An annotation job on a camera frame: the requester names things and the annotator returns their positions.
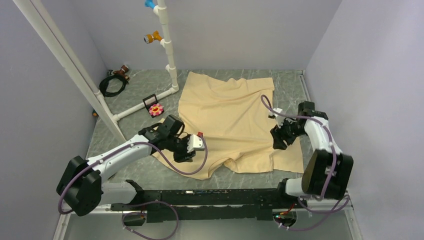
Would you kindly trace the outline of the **pink flower smiley brooch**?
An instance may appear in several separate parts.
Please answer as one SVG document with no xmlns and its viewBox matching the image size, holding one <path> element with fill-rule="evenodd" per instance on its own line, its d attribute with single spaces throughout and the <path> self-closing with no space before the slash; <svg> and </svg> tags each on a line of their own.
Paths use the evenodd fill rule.
<svg viewBox="0 0 424 240">
<path fill-rule="evenodd" d="M 149 115 L 154 118 L 164 113 L 164 107 L 160 103 L 152 104 L 148 109 Z"/>
</svg>

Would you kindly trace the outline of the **cream yellow t-shirt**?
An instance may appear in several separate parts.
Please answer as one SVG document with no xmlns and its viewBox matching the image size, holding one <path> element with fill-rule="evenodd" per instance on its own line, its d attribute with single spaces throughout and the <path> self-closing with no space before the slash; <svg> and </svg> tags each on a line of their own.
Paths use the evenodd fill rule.
<svg viewBox="0 0 424 240">
<path fill-rule="evenodd" d="M 304 171 L 299 140 L 285 150 L 273 148 L 270 133 L 276 121 L 269 118 L 261 96 L 273 96 L 270 77 L 218 80 L 190 72 L 178 102 L 178 115 L 185 132 L 202 133 L 208 150 L 198 151 L 192 162 L 177 163 L 168 150 L 155 158 L 169 169 L 189 178 L 209 179 L 220 166 L 236 173 Z"/>
</svg>

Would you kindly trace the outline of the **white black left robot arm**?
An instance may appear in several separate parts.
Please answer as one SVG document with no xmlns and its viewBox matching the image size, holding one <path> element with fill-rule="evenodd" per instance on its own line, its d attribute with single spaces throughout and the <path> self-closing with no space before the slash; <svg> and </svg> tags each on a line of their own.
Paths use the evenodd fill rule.
<svg viewBox="0 0 424 240">
<path fill-rule="evenodd" d="M 108 179 L 129 164 L 163 151 L 173 153 L 177 163 L 192 162 L 197 151 L 207 147 L 202 135 L 186 134 L 185 124 L 175 115 L 142 128 L 128 141 L 97 156 L 72 158 L 58 182 L 57 210 L 61 215 L 85 216 L 99 205 L 125 204 L 131 210 L 144 203 L 142 188 L 133 180 L 108 183 Z"/>
</svg>

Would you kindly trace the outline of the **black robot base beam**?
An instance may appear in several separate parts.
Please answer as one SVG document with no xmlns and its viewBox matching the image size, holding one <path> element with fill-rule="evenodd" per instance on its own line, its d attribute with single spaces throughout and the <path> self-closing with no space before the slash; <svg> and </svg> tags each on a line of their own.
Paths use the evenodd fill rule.
<svg viewBox="0 0 424 240">
<path fill-rule="evenodd" d="M 272 221 L 300 208 L 296 197 L 276 188 L 143 190 L 130 203 L 113 203 L 114 212 L 138 212 L 147 223 L 184 220 L 255 219 Z"/>
</svg>

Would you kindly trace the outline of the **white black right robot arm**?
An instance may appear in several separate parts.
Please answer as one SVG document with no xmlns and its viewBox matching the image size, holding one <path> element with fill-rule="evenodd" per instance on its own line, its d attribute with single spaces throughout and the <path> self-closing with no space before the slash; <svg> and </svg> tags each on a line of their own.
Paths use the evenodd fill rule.
<svg viewBox="0 0 424 240">
<path fill-rule="evenodd" d="M 316 110 L 313 102 L 303 101 L 298 105 L 297 116 L 284 115 L 280 108 L 270 110 L 268 116 L 276 120 L 270 131 L 274 149 L 286 150 L 300 136 L 307 136 L 313 149 L 302 177 L 286 178 L 279 184 L 276 203 L 287 208 L 295 197 L 305 196 L 341 200 L 354 160 L 336 144 L 327 114 Z"/>
</svg>

